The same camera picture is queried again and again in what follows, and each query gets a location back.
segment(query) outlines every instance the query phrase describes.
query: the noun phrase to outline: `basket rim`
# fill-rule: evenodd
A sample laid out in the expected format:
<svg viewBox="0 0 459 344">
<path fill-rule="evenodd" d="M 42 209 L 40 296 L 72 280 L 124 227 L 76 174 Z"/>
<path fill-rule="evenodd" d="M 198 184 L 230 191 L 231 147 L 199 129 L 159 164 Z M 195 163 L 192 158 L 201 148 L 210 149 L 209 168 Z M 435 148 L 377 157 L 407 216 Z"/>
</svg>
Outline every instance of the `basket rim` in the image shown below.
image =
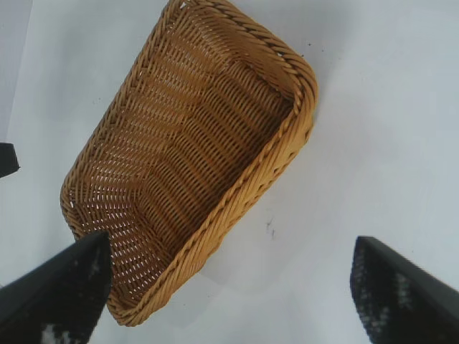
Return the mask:
<svg viewBox="0 0 459 344">
<path fill-rule="evenodd" d="M 78 238 L 79 229 L 75 227 L 77 221 L 73 221 L 70 217 L 78 217 L 77 214 L 72 213 L 72 207 L 68 206 L 68 194 L 70 187 L 74 185 L 76 178 L 84 171 L 84 165 L 81 164 L 85 161 L 85 157 L 91 155 L 94 151 L 97 151 L 97 147 L 93 144 L 99 137 L 105 132 L 108 124 L 117 120 L 116 115 L 119 113 L 118 109 L 126 98 L 127 90 L 130 87 L 135 87 L 137 68 L 143 64 L 144 61 L 154 58 L 153 48 L 158 44 L 161 39 L 167 24 L 173 19 L 174 13 L 181 9 L 182 4 L 188 4 L 190 6 L 196 4 L 203 4 L 206 6 L 212 6 L 222 11 L 228 18 L 233 20 L 237 25 L 244 27 L 247 33 L 253 36 L 254 41 L 257 44 L 263 44 L 270 49 L 270 52 L 266 52 L 270 55 L 270 58 L 274 59 L 284 70 L 287 76 L 289 76 L 292 82 L 293 89 L 293 108 L 289 115 L 282 121 L 276 134 L 266 143 L 262 151 L 259 153 L 256 159 L 242 172 L 240 177 L 237 179 L 235 184 L 225 191 L 224 196 L 220 199 L 219 203 L 212 209 L 207 216 L 206 220 L 201 226 L 192 234 L 192 236 L 186 241 L 185 245 L 175 255 L 172 262 L 168 267 L 161 273 L 155 284 L 145 292 L 141 301 L 137 303 L 135 307 L 127 308 L 126 304 L 120 302 L 122 297 L 119 297 L 115 290 L 112 290 L 108 299 L 108 308 L 114 318 L 120 325 L 135 326 L 145 321 L 148 316 L 154 311 L 163 307 L 178 290 L 183 283 L 170 282 L 171 275 L 175 275 L 177 280 L 177 270 L 183 265 L 184 261 L 189 257 L 190 251 L 196 247 L 202 239 L 202 236 L 215 236 L 217 237 L 217 244 L 211 249 L 206 250 L 207 258 L 213 254 L 219 245 L 221 244 L 223 237 L 235 224 L 235 222 L 259 199 L 259 197 L 270 187 L 272 182 L 283 172 L 286 166 L 293 160 L 299 149 L 306 143 L 311 134 L 313 127 L 313 111 L 317 106 L 318 102 L 318 84 L 316 82 L 316 76 L 314 71 L 311 69 L 309 64 L 298 54 L 296 54 L 290 47 L 288 47 L 283 41 L 278 39 L 274 34 L 269 32 L 265 27 L 253 21 L 247 15 L 243 14 L 234 5 L 229 3 L 227 0 L 169 0 L 168 4 L 161 13 L 161 17 L 157 24 L 150 33 L 143 49 L 139 53 L 134 62 L 131 71 L 128 73 L 125 81 L 121 85 L 112 103 L 105 112 L 102 120 L 99 122 L 97 128 L 94 130 L 90 139 L 86 143 L 85 147 L 78 155 L 73 167 L 67 174 L 65 181 L 61 189 L 61 207 L 65 221 L 69 224 L 75 237 Z M 279 161 L 282 163 L 273 171 L 271 178 L 268 179 L 267 183 L 261 185 L 257 184 L 257 192 L 251 198 L 244 199 L 244 207 L 240 211 L 241 215 L 236 219 L 232 219 L 227 228 L 220 229 L 220 233 L 209 234 L 208 229 L 212 226 L 213 221 L 222 213 L 229 204 L 236 204 L 242 198 L 238 197 L 238 192 L 247 186 L 247 183 L 251 181 L 256 173 L 263 168 L 267 163 L 270 165 Z M 197 273 L 203 266 L 204 262 L 191 274 Z M 166 287 L 170 287 L 172 291 L 165 292 Z"/>
</svg>

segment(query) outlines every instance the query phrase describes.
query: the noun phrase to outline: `wicker basket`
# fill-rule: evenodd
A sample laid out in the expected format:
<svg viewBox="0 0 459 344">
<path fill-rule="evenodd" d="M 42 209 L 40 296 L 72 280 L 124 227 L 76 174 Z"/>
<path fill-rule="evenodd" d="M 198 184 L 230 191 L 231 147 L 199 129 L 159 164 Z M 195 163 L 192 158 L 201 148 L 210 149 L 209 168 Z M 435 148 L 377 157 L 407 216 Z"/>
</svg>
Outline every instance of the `wicker basket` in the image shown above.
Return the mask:
<svg viewBox="0 0 459 344">
<path fill-rule="evenodd" d="M 308 140 L 309 65 L 225 0 L 171 0 L 62 186 L 75 237 L 108 231 L 121 325 L 219 247 Z"/>
</svg>

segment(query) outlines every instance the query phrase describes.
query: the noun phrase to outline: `rectangular basket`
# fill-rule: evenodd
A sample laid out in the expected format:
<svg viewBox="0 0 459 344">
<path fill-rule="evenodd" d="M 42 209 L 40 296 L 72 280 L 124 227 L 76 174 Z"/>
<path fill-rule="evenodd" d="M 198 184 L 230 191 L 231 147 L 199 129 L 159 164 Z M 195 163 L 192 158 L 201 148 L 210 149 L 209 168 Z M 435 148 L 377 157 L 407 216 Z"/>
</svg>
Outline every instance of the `rectangular basket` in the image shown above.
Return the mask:
<svg viewBox="0 0 459 344">
<path fill-rule="evenodd" d="M 225 0 L 170 0 L 62 186 L 75 238 L 107 231 L 108 307 L 142 323 L 306 143 L 312 69 Z"/>
</svg>

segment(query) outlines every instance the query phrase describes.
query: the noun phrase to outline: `white table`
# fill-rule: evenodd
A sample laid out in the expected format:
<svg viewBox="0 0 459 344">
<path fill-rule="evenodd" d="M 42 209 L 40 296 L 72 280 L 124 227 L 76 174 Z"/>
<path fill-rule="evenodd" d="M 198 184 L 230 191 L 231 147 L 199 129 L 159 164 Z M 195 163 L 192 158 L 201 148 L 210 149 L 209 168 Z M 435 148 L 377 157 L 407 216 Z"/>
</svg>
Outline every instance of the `white table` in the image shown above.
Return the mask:
<svg viewBox="0 0 459 344">
<path fill-rule="evenodd" d="M 91 343 L 369 343 L 349 291 L 357 235 L 459 289 L 459 2 L 236 0 L 311 63 L 308 145 L 204 269 L 137 328 Z M 72 243 L 65 174 L 163 1 L 35 0 L 0 181 L 0 282 Z"/>
</svg>

